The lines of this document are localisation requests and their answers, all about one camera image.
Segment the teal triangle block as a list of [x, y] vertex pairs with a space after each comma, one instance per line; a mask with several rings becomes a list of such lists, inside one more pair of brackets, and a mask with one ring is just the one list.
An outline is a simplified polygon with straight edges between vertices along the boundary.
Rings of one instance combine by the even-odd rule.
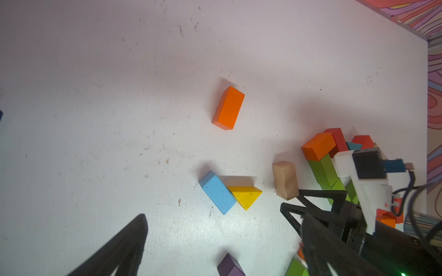
[[363, 145], [359, 144], [359, 143], [347, 142], [346, 144], [347, 144], [348, 149], [350, 151], [352, 151], [352, 150], [354, 150], [354, 151], [361, 150], [362, 147], [363, 147]]

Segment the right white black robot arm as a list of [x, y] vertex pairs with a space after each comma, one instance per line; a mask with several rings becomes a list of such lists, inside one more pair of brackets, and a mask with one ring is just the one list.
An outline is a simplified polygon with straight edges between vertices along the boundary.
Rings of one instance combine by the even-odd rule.
[[442, 252], [381, 222], [368, 226], [360, 205], [343, 190], [300, 190], [302, 205], [280, 211], [302, 239], [311, 276], [439, 276]]

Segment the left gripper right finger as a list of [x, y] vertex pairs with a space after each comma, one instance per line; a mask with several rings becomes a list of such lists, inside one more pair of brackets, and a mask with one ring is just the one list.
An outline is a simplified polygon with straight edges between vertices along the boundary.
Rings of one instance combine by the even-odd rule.
[[303, 216], [303, 253], [311, 276], [382, 276], [312, 215]]

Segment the red block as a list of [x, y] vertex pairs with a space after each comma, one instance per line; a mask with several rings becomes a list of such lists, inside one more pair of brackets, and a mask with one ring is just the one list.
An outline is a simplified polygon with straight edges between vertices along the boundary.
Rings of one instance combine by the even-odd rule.
[[384, 209], [378, 209], [376, 211], [376, 217], [380, 215], [389, 216], [396, 219], [396, 225], [402, 224], [404, 222], [404, 213], [402, 212], [401, 214], [399, 214], [401, 211], [401, 206], [402, 206], [402, 198], [394, 197], [393, 206], [392, 206], [393, 210], [387, 211]]
[[356, 143], [356, 144], [361, 144], [362, 147], [361, 149], [369, 149], [369, 148], [374, 148], [374, 142], [372, 141], [370, 135], [356, 135], [352, 141], [352, 143]]
[[344, 139], [344, 135], [343, 135], [341, 128], [329, 128], [329, 129], [325, 130], [324, 132], [331, 133], [332, 137], [334, 139], [334, 142], [336, 144], [336, 146], [329, 153], [331, 158], [334, 158], [334, 156], [338, 152], [344, 152], [344, 151], [349, 150], [347, 143]]

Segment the yellow triangle block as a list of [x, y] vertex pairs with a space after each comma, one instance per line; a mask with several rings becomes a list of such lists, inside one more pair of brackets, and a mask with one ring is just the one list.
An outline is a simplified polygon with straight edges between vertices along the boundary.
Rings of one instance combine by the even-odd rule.
[[254, 186], [230, 186], [228, 190], [245, 210], [248, 210], [262, 194], [262, 190]]

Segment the green block bottom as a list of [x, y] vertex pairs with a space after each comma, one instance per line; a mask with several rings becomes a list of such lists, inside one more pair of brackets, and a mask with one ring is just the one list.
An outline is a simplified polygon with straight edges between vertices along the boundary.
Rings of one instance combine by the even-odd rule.
[[308, 270], [297, 259], [293, 258], [285, 276], [309, 276]]

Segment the natural wood block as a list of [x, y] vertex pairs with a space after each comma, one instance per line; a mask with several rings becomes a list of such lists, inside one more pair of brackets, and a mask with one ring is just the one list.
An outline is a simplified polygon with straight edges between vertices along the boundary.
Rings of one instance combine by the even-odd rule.
[[286, 201], [299, 195], [299, 186], [295, 165], [281, 161], [272, 165], [276, 194]]

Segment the green block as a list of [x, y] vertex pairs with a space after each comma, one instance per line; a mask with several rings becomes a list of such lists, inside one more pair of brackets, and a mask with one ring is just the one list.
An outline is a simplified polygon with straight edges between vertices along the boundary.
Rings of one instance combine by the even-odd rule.
[[339, 180], [329, 154], [325, 155], [320, 161], [308, 161], [308, 164], [315, 180], [322, 188], [332, 188]]
[[356, 194], [356, 190], [352, 181], [350, 181], [346, 186], [344, 186], [342, 181], [338, 180], [333, 186], [325, 186], [323, 190], [338, 190], [338, 191], [344, 190], [347, 192], [346, 195], [347, 201], [354, 203], [356, 205], [359, 203], [359, 198]]
[[297, 259], [293, 258], [285, 276], [309, 276], [308, 270]]

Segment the light blue long block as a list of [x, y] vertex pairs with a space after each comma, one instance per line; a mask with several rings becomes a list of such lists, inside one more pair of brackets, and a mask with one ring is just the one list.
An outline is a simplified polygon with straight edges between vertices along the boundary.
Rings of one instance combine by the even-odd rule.
[[199, 184], [223, 215], [236, 204], [234, 196], [213, 171], [209, 171]]

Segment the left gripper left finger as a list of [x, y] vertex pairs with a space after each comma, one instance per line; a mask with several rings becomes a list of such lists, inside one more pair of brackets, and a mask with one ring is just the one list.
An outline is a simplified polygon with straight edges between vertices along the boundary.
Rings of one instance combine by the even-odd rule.
[[148, 222], [139, 214], [110, 241], [103, 245], [71, 276], [135, 276], [142, 261], [148, 234]]

